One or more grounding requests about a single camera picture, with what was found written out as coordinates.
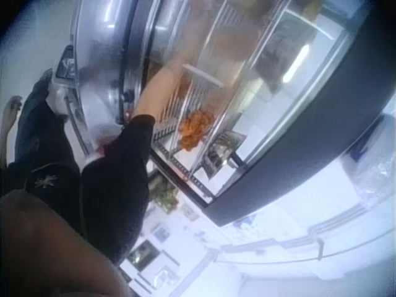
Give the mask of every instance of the display refrigerator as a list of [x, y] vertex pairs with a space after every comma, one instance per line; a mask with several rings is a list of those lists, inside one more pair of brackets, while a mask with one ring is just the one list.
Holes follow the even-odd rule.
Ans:
[[53, 82], [90, 156], [195, 41], [150, 159], [224, 226], [303, 184], [376, 122], [395, 92], [395, 29], [365, 0], [78, 0]]

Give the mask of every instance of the hand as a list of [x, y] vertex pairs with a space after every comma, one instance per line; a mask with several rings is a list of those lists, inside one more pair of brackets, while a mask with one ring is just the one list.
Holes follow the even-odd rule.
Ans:
[[22, 106], [22, 97], [13, 96], [4, 109], [2, 116], [1, 132], [8, 134], [17, 120], [18, 112]]

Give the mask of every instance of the fried chicken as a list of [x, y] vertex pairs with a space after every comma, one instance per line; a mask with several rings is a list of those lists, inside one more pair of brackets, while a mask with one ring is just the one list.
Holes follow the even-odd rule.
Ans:
[[179, 133], [182, 135], [180, 146], [188, 152], [197, 147], [214, 121], [213, 114], [208, 111], [197, 110], [193, 112], [179, 126]]

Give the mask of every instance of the glass panel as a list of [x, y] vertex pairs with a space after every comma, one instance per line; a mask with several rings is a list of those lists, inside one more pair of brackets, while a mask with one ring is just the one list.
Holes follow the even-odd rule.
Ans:
[[363, 4], [294, 0], [285, 6], [246, 64], [239, 91], [218, 129], [246, 137], [236, 158], [233, 155], [244, 166], [237, 170], [235, 160], [228, 160], [211, 179], [200, 168], [194, 176], [202, 184], [214, 194], [224, 191], [293, 124], [351, 45], [364, 20], [359, 10]]

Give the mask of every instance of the black sleeve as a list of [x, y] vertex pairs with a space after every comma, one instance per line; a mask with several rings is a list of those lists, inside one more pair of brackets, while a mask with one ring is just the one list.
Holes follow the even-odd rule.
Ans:
[[146, 164], [151, 116], [134, 118], [105, 149], [105, 157], [82, 173], [82, 214], [89, 243], [114, 264], [131, 250], [149, 202]]

